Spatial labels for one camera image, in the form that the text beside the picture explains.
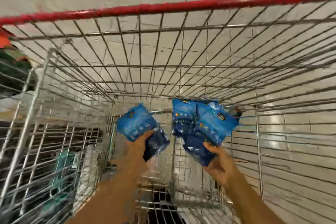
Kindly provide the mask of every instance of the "wire basket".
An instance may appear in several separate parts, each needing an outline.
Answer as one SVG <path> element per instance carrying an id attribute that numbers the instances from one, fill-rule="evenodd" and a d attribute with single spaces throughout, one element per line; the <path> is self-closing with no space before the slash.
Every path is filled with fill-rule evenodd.
<path id="1" fill-rule="evenodd" d="M 223 147 L 251 186 L 287 223 L 336 222 L 334 0 L 136 5 L 0 25 L 32 65 L 24 73 L 0 61 L 24 74 L 14 77 L 19 90 L 0 83 L 17 91 L 0 99 L 2 223 L 65 222 L 92 195 L 105 162 L 123 154 L 118 116 L 143 102 L 171 135 L 176 97 L 243 108 Z M 158 223 L 169 222 L 165 213 L 239 223 L 222 188 L 180 138 L 170 140 L 139 185 L 147 195 L 135 220 L 148 222 L 154 210 Z"/>

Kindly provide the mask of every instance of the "tiled floor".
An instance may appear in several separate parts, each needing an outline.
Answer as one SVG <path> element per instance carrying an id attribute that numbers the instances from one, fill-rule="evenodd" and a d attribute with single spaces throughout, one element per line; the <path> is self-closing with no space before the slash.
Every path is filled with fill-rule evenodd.
<path id="1" fill-rule="evenodd" d="M 0 0 L 0 14 L 180 1 L 195 0 Z M 141 37 L 137 34 L 137 16 L 57 22 L 61 31 L 52 23 L 6 28 L 18 37 L 40 36 L 36 42 L 26 39 L 17 44 L 36 64 L 46 58 L 43 49 L 55 46 L 41 31 L 60 36 L 113 31 L 115 34 L 104 39 L 100 34 L 74 37 L 72 44 L 61 50 L 88 75 L 77 79 L 96 81 L 96 90 L 103 88 L 116 96 L 115 114 L 125 112 L 137 101 L 152 110 L 169 109 L 173 95 L 205 94 L 245 105 L 246 117 L 241 120 L 245 126 L 226 139 L 225 147 L 242 161 L 238 165 L 248 181 L 260 193 L 261 158 L 264 200 L 286 222 L 335 223 L 335 2 L 216 10 L 209 15 L 210 11 L 190 12 L 187 18 L 186 13 L 142 15 L 141 30 L 148 33 Z M 189 28 L 179 33 L 183 22 L 184 27 L 213 28 Z M 229 27 L 221 30 L 227 22 Z M 121 37 L 119 31 L 128 34 Z M 57 37 L 53 41 L 60 46 L 63 40 Z M 64 71 L 59 70 L 58 75 L 83 90 Z M 162 122 L 167 123 L 170 133 L 170 117 L 164 116 Z M 172 162 L 173 145 L 166 150 L 168 157 L 160 156 L 158 163 L 162 181 L 167 183 L 172 171 L 166 161 L 169 158 Z M 177 142 L 176 187 L 211 190 L 210 179 L 200 176 L 201 170 L 181 156 L 180 148 Z"/>

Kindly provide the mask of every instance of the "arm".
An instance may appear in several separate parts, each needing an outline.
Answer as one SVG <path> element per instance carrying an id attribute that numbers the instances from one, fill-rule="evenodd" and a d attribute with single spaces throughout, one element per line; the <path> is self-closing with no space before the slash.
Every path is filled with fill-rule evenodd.
<path id="1" fill-rule="evenodd" d="M 129 219 L 137 193 L 137 179 L 146 171 L 142 158 L 145 140 L 152 134 L 152 130 L 148 131 L 128 144 L 128 152 L 117 166 L 114 178 L 101 184 L 96 194 L 67 224 L 121 224 Z"/>
<path id="2" fill-rule="evenodd" d="M 222 147 L 204 146 L 217 157 L 204 170 L 221 184 L 243 224 L 285 224 L 261 199 Z"/>

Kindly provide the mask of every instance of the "blue plastic bag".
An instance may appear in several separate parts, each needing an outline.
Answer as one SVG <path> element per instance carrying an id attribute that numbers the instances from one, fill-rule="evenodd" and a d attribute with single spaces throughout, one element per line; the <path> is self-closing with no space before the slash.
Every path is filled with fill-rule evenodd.
<path id="1" fill-rule="evenodd" d="M 208 151 L 203 145 L 202 137 L 197 134 L 183 137 L 184 150 L 190 154 L 199 164 L 207 167 L 216 154 Z"/>
<path id="2" fill-rule="evenodd" d="M 194 128 L 197 118 L 196 103 L 194 101 L 184 101 L 179 99 L 173 99 L 172 103 L 172 134 L 177 137 L 189 135 Z"/>
<path id="3" fill-rule="evenodd" d="M 198 103 L 197 116 L 195 131 L 201 133 L 205 141 L 215 145 L 220 145 L 239 124 L 239 121 L 225 112 L 217 102 Z"/>
<path id="4" fill-rule="evenodd" d="M 142 103 L 129 109 L 117 121 L 117 132 L 122 133 L 131 142 L 152 129 L 154 129 L 154 133 L 145 143 L 146 147 L 143 155 L 145 161 L 164 151 L 170 144 L 160 125 Z"/>

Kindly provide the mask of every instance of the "right hand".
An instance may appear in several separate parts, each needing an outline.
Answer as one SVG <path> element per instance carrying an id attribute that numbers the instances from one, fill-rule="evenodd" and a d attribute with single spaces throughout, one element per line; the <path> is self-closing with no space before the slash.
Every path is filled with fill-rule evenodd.
<path id="1" fill-rule="evenodd" d="M 203 145 L 210 152 L 217 154 L 209 165 L 204 167 L 204 170 L 224 188 L 228 188 L 231 184 L 231 180 L 240 174 L 235 165 L 235 161 L 221 146 L 211 146 L 206 142 L 204 142 Z"/>

